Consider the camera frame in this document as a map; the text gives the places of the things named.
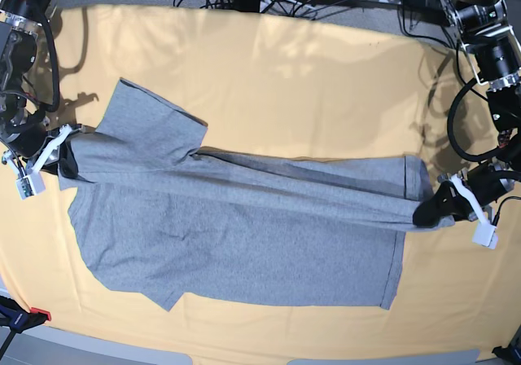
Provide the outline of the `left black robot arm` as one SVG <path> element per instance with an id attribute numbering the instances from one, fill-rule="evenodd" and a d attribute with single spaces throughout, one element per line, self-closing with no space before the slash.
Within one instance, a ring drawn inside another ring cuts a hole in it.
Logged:
<path id="1" fill-rule="evenodd" d="M 417 207 L 413 223 L 425 228 L 445 217 L 474 221 L 520 180 L 520 43 L 508 22 L 506 1 L 440 0 L 440 5 L 455 30 L 456 52 L 465 55 L 473 71 L 450 106 L 447 136 L 457 155 L 476 167 L 441 181 L 435 195 Z M 454 121 L 463 99 L 477 85 L 487 88 L 497 146 L 470 154 L 457 141 Z"/>

